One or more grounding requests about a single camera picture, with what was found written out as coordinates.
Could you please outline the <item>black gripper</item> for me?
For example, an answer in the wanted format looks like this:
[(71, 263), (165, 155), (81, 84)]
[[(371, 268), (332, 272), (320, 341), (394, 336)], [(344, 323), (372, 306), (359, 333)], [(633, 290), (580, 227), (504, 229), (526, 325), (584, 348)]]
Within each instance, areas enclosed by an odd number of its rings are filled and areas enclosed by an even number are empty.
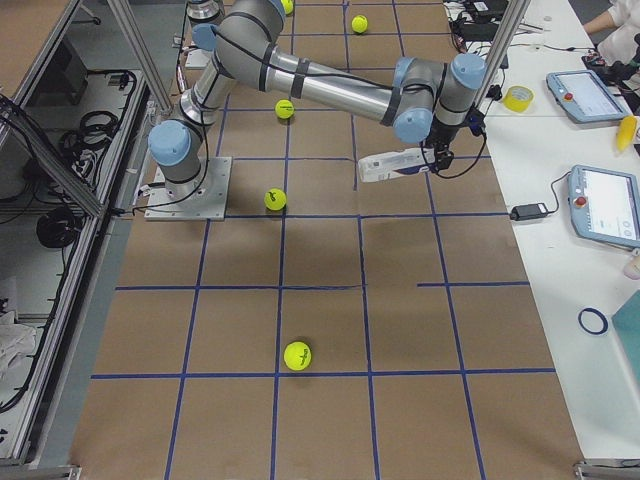
[(473, 136), (481, 136), (483, 138), (482, 146), (474, 161), (463, 170), (463, 173), (468, 173), (477, 165), (482, 151), (486, 147), (484, 120), (464, 120), (460, 125), (447, 125), (440, 120), (434, 120), (429, 135), (420, 143), (420, 152), (430, 173), (440, 173), (442, 170), (446, 170), (451, 166), (455, 155), (450, 150), (450, 144), (455, 139), (458, 131), (463, 127), (468, 127)]

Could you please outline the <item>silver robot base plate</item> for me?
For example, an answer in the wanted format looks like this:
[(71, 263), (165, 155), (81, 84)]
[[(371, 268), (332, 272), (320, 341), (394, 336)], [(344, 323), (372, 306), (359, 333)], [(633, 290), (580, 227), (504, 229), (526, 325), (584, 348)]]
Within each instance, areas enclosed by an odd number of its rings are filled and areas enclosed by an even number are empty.
[(231, 157), (199, 156), (201, 172), (186, 184), (168, 182), (160, 168), (154, 181), (159, 187), (150, 190), (148, 207), (144, 217), (150, 221), (222, 221), (225, 217)]

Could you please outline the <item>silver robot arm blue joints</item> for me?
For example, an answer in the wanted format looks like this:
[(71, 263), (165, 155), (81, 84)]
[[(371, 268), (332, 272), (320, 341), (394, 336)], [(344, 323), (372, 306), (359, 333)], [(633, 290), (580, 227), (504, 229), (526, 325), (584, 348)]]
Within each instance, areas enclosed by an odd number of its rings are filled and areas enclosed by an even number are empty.
[(474, 110), (486, 72), (478, 55), (461, 53), (449, 63), (402, 57), (392, 83), (384, 85), (285, 53), (277, 44), (284, 21), (279, 1), (237, 1), (214, 22), (195, 24), (193, 41), (211, 58), (181, 95), (176, 113), (148, 137), (150, 154), (168, 182), (181, 185), (199, 176), (206, 130), (236, 84), (377, 121), (392, 128), (408, 149), (420, 147), (434, 120), (460, 125)]

